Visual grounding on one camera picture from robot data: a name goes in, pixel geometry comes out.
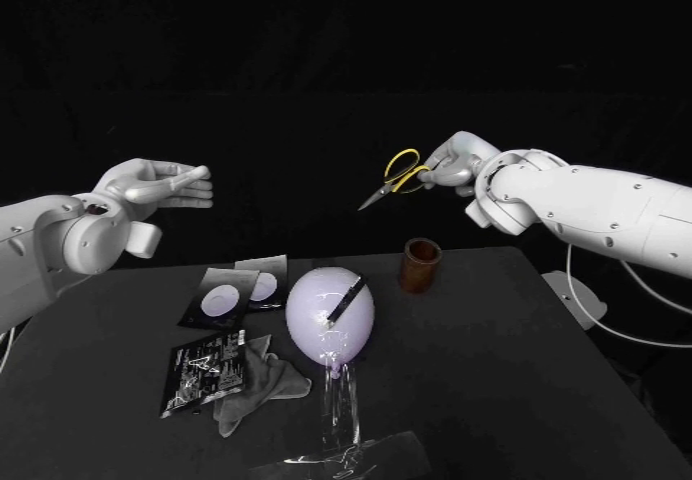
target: white robotic arm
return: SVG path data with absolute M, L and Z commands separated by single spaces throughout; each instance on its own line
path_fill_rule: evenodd
M 480 227 L 493 225 L 519 235 L 542 222 L 566 243 L 692 278 L 690 188 L 636 173 L 569 165 L 542 150 L 500 153 L 467 132 L 439 149 L 425 162 L 434 170 L 418 178 L 428 188 L 454 186 L 463 196 L 465 183 L 476 180 L 465 213 Z
M 141 220 L 157 207 L 209 208 L 207 178 L 203 166 L 132 159 L 91 193 L 0 208 L 0 333 L 105 272 L 122 251 L 151 258 L 161 231 Z

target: dark table surface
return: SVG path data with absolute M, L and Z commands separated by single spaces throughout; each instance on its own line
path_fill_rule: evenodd
M 445 251 L 427 294 L 396 285 L 398 255 L 333 264 L 369 279 L 376 318 L 354 361 L 362 438 L 414 431 L 431 478 L 692 478 L 692 469 L 514 248 Z M 313 268 L 290 261 L 290 284 Z M 31 320 L 0 377 L 0 477 L 238 478 L 321 448 L 321 367 L 284 311 L 248 336 L 313 379 L 223 439 L 210 405 L 161 420 L 176 326 L 204 266 L 106 273 Z

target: black card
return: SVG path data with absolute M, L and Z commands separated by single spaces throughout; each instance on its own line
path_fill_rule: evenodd
M 228 330 L 241 327 L 259 272 L 207 268 L 179 325 Z
M 161 418 L 245 388 L 245 330 L 225 332 L 170 351 Z
M 288 262 L 285 255 L 255 258 L 235 263 L 238 270 L 259 270 L 248 310 L 275 310 L 285 306 L 288 293 Z

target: white cable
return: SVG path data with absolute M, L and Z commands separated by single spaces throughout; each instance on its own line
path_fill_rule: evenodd
M 4 352 L 3 363 L 0 363 L 0 374 L 3 373 L 4 364 L 7 362 L 7 358 L 10 357 L 10 350 L 11 350 L 13 343 L 14 343 L 14 327 L 10 330 L 10 339 L 7 340 L 7 351 Z
M 654 290 L 651 289 L 651 287 L 649 287 L 649 285 L 644 283 L 644 281 L 641 280 L 640 276 L 634 273 L 634 270 L 631 269 L 628 263 L 624 261 L 624 260 L 620 260 L 620 263 L 623 264 L 623 267 L 624 269 L 627 270 L 627 272 L 630 273 L 631 275 L 631 278 L 634 278 L 634 280 L 637 281 L 638 285 L 641 286 L 641 288 L 646 290 L 646 292 L 649 293 L 649 295 L 651 295 L 651 297 L 654 297 L 657 300 L 660 300 L 666 305 L 669 305 L 670 307 L 676 308 L 680 312 L 685 312 L 687 315 L 692 315 L 692 310 L 689 308 L 685 308 L 682 305 L 677 305 L 674 302 L 672 302 L 666 297 L 663 297 L 661 295 L 659 295 Z
M 574 301 L 576 302 L 576 305 L 579 306 L 581 310 L 584 311 L 587 317 L 591 319 L 591 321 L 612 335 L 633 341 L 637 343 L 644 343 L 646 345 L 653 345 L 654 347 L 667 347 L 667 348 L 692 348 L 692 344 L 689 343 L 663 343 L 663 342 L 654 342 L 651 340 L 644 340 L 643 338 L 631 337 L 630 335 L 625 335 L 624 333 L 620 333 L 617 330 L 612 330 L 608 326 L 605 326 L 588 313 L 587 309 L 584 308 L 584 305 L 579 302 L 579 298 L 576 297 L 576 293 L 574 292 L 574 285 L 572 285 L 572 272 L 571 272 L 571 264 L 572 264 L 572 244 L 566 247 L 566 283 L 569 284 L 569 293 L 572 294 Z

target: purple balloon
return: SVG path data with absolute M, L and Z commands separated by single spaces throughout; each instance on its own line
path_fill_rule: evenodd
M 357 355 L 370 336 L 375 304 L 367 286 L 328 328 L 327 317 L 357 278 L 344 268 L 317 268 L 297 281 L 285 305 L 292 341 L 303 353 L 331 368 L 333 378 L 339 378 L 341 365 Z

